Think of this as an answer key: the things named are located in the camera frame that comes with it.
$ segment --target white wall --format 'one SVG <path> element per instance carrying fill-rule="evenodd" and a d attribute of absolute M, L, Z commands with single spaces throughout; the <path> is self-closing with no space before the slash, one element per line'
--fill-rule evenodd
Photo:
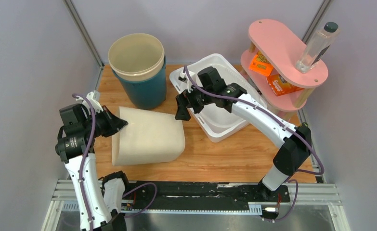
<path fill-rule="evenodd" d="M 196 62 L 220 53 L 239 63 L 249 25 L 263 18 L 285 23 L 300 38 L 323 0 L 73 0 L 99 55 L 131 33 L 156 36 L 168 63 Z"/>
<path fill-rule="evenodd" d="M 60 0 L 0 0 L 0 231 L 40 230 L 57 179 L 58 110 L 99 69 Z"/>
<path fill-rule="evenodd" d="M 336 0 L 326 21 L 341 34 L 323 56 L 328 81 L 305 112 L 351 229 L 377 230 L 377 1 Z"/>

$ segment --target orange snack box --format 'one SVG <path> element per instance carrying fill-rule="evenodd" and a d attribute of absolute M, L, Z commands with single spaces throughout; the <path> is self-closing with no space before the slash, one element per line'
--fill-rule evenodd
<path fill-rule="evenodd" d="M 258 51 L 253 57 L 249 69 L 261 75 L 269 76 L 273 71 L 273 65 L 265 58 L 262 52 Z"/>
<path fill-rule="evenodd" d="M 289 94 L 303 88 L 288 83 L 281 75 L 272 75 L 266 78 L 276 96 Z"/>

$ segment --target pink shelf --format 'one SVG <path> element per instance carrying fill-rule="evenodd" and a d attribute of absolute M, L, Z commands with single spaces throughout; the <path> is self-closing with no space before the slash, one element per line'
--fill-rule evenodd
<path fill-rule="evenodd" d="M 241 65 L 252 79 L 252 81 L 258 86 L 259 90 L 265 96 L 270 104 L 272 104 L 277 109 L 284 111 L 284 112 L 294 112 L 300 109 L 305 105 L 306 102 L 302 104 L 301 107 L 296 108 L 293 106 L 293 102 L 299 97 L 302 91 L 296 91 L 294 93 L 276 96 L 269 86 L 268 82 L 266 81 L 266 76 L 263 76 L 259 73 L 249 70 L 249 64 L 251 63 L 252 58 L 255 56 L 257 51 L 250 53 L 245 51 L 241 56 Z"/>
<path fill-rule="evenodd" d="M 248 35 L 289 83 L 301 88 L 316 88 L 326 81 L 328 70 L 322 60 L 306 74 L 294 67 L 306 45 L 284 24 L 271 19 L 258 20 L 249 26 Z"/>

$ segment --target cable clip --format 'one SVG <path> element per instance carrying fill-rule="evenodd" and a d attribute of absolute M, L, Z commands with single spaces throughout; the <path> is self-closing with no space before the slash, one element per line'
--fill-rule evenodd
<path fill-rule="evenodd" d="M 283 131 L 286 131 L 286 129 L 289 127 L 289 123 L 288 122 L 283 122 L 283 127 L 282 127 L 282 130 Z"/>

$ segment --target bottle cap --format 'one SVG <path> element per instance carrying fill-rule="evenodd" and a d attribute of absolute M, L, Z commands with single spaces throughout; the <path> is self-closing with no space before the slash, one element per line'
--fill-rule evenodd
<path fill-rule="evenodd" d="M 337 25 L 337 23 L 328 22 L 328 23 L 326 23 L 326 25 L 325 25 L 325 31 L 327 31 L 327 32 L 333 33 L 333 32 L 335 32 L 337 29 L 338 29 L 338 25 Z"/>

